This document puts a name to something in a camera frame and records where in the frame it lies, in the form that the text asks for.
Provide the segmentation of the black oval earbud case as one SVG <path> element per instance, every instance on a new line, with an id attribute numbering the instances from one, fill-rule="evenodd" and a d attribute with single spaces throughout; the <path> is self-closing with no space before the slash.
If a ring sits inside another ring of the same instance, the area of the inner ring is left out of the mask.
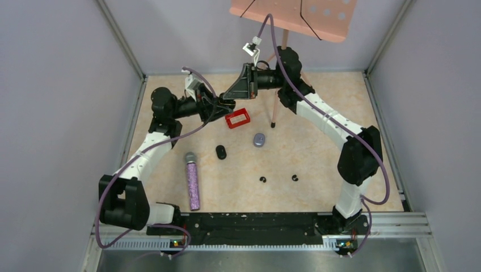
<path id="1" fill-rule="evenodd" d="M 225 146 L 223 145 L 218 145 L 216 147 L 216 155 L 219 158 L 219 160 L 224 160 L 227 157 L 226 149 Z"/>

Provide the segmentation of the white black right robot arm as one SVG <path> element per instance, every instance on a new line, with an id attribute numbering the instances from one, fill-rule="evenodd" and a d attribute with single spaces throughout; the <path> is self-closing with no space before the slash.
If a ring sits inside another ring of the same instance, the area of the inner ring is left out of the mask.
<path id="1" fill-rule="evenodd" d="M 254 99 L 258 90 L 277 89 L 281 104 L 314 124 L 340 149 L 337 170 L 343 179 L 340 197 L 333 208 L 332 225 L 339 233 L 348 233 L 356 225 L 362 210 L 361 196 L 368 181 L 382 163 L 379 130 L 362 127 L 334 110 L 301 77 L 302 64 L 290 47 L 279 49 L 275 69 L 260 70 L 260 50 L 254 44 L 243 49 L 252 57 L 243 65 L 239 78 L 221 94 L 223 101 Z"/>

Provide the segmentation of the silver blue earbud charging case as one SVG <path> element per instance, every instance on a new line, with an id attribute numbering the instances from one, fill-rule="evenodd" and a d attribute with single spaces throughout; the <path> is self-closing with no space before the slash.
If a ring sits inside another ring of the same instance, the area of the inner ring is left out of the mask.
<path id="1" fill-rule="evenodd" d="M 253 138 L 255 147 L 263 147 L 265 145 L 265 135 L 263 133 L 256 133 Z"/>

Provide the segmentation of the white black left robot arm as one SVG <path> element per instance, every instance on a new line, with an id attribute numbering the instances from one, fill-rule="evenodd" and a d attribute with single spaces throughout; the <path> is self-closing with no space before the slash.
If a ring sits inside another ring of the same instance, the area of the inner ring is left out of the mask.
<path id="1" fill-rule="evenodd" d="M 224 95 L 215 97 L 205 84 L 200 84 L 193 97 L 178 98 L 166 87 L 151 93 L 153 117 L 143 144 L 114 174 L 104 175 L 99 181 L 99 210 L 96 225 L 100 223 L 141 230 L 147 225 L 151 207 L 143 183 L 160 160 L 187 137 L 182 134 L 181 118 L 199 116 L 202 126 L 233 113 L 234 100 Z"/>

